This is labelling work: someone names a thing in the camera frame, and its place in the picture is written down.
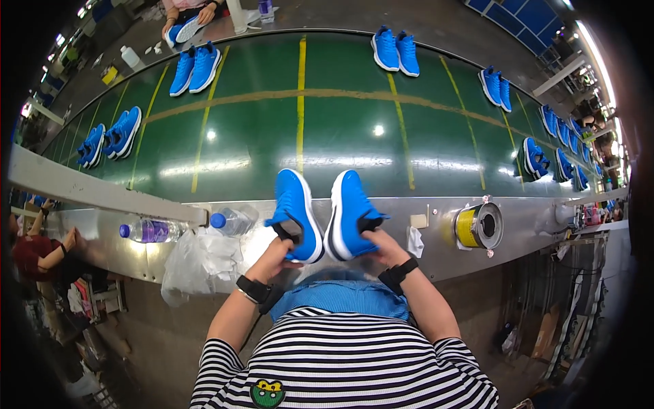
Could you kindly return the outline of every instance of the plastic water bottle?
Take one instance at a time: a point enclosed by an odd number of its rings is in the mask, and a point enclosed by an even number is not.
[[[238,210],[223,207],[209,218],[212,227],[227,236],[240,236],[247,233],[259,219],[259,212],[252,206],[245,205]]]
[[[120,53],[120,56],[129,65],[129,68],[132,68],[134,71],[140,71],[145,68],[145,64],[131,47],[120,47]]]
[[[186,230],[182,222],[141,219],[132,224],[121,224],[119,233],[139,243],[167,243],[177,241]]]
[[[259,12],[261,13],[261,23],[274,22],[273,0],[259,0]]]

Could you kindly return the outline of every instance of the black and white striped shirt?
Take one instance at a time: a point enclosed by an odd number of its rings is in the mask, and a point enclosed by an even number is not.
[[[395,318],[300,307],[243,366],[207,340],[190,407],[494,408],[497,389],[463,341],[430,342]]]

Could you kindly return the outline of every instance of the embroidered patch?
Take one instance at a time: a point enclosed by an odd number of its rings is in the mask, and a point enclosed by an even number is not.
[[[284,385],[280,381],[268,383],[259,379],[250,387],[250,398],[259,409],[272,409],[284,400]]]

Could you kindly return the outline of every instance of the red shirt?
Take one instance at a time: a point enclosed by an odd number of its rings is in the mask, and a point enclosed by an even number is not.
[[[42,273],[39,271],[39,257],[44,258],[60,245],[57,240],[44,236],[21,236],[11,253],[21,274],[34,281],[52,281],[59,275],[59,266]]]

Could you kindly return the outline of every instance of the blue cap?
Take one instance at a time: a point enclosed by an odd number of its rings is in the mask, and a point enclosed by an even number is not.
[[[215,228],[224,227],[226,222],[227,219],[225,219],[225,216],[221,215],[220,213],[213,213],[209,218],[209,224],[211,224],[211,227]]]
[[[129,237],[129,226],[126,225],[126,224],[121,224],[120,228],[118,229],[118,232],[120,233],[120,237],[128,238]]]

